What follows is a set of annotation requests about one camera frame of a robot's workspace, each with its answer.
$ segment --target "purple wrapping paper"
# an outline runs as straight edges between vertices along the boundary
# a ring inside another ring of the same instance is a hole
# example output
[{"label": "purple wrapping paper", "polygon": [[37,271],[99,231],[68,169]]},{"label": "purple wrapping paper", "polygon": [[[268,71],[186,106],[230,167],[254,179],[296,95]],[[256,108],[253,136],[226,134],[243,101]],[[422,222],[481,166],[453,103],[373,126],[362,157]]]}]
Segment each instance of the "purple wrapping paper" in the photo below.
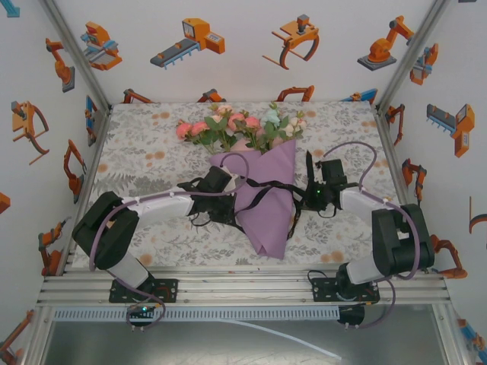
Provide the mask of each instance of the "purple wrapping paper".
[{"label": "purple wrapping paper", "polygon": [[[294,183],[294,162],[296,141],[287,141],[261,154],[259,151],[239,152],[249,162],[249,177],[258,183],[278,180],[282,183]],[[217,154],[210,158],[210,164],[220,166],[226,154]],[[230,156],[224,165],[232,172],[245,175],[245,164],[238,156]],[[238,192],[235,211],[247,207],[263,188],[252,188],[245,184]],[[249,237],[257,254],[283,259],[288,237],[288,228],[292,216],[291,193],[282,189],[271,189],[260,203],[248,211],[237,215],[237,222]]]}]

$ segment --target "bouquet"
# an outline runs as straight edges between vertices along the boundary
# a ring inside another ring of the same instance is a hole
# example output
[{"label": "bouquet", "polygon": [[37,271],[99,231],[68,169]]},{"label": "bouquet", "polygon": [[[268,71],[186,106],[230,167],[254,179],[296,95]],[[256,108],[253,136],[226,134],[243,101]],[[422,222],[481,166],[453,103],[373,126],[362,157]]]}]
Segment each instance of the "bouquet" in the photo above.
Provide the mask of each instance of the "bouquet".
[{"label": "bouquet", "polygon": [[210,154],[229,151],[261,151],[263,154],[273,147],[291,139],[302,138],[306,128],[304,113],[299,111],[296,116],[284,116],[279,112],[277,104],[272,102],[269,111],[261,118],[250,116],[246,110],[236,113],[230,105],[212,104],[213,116],[190,124],[180,119],[176,129],[181,140],[200,144]]}]

